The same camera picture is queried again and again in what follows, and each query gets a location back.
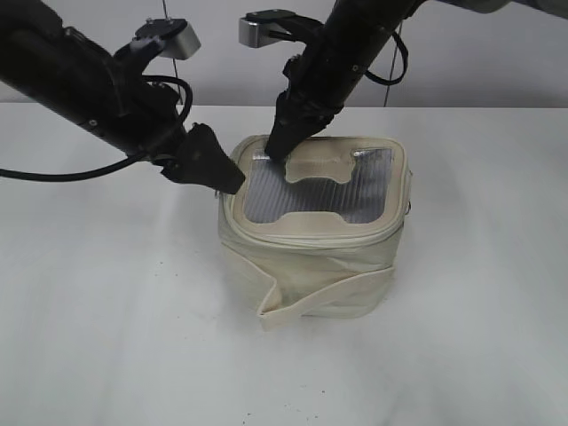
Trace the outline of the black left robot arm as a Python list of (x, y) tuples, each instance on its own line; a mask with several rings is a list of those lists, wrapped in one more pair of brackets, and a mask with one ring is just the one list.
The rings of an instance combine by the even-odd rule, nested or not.
[(154, 19), (110, 53), (41, 1), (1, 4), (1, 79), (110, 146), (124, 159), (71, 174), (2, 170), (4, 178), (68, 183), (149, 162), (177, 184), (237, 193), (245, 177), (205, 124), (185, 120), (193, 91), (171, 75), (150, 75), (156, 58), (186, 60), (201, 43), (184, 19)]

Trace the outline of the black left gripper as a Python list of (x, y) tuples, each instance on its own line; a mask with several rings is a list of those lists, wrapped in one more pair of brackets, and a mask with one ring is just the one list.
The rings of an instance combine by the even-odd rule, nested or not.
[(157, 134), (150, 143), (150, 162), (177, 184), (236, 194), (245, 182), (244, 173), (224, 152), (214, 131), (202, 123), (196, 123), (188, 133), (181, 128)]

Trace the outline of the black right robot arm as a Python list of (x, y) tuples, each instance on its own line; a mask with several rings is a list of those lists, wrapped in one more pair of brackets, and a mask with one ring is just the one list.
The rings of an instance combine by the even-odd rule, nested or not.
[(265, 146), (272, 160), (284, 160), (333, 121), (398, 25), (421, 4), (337, 1), (323, 24), (291, 14), (275, 20), (305, 48), (283, 70), (288, 87), (277, 97)]

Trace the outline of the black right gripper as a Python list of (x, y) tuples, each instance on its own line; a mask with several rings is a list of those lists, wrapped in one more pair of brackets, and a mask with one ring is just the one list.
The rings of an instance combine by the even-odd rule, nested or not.
[(275, 120), (264, 152), (271, 160), (285, 160), (307, 138), (324, 130), (343, 106), (327, 106), (289, 90), (276, 100)]

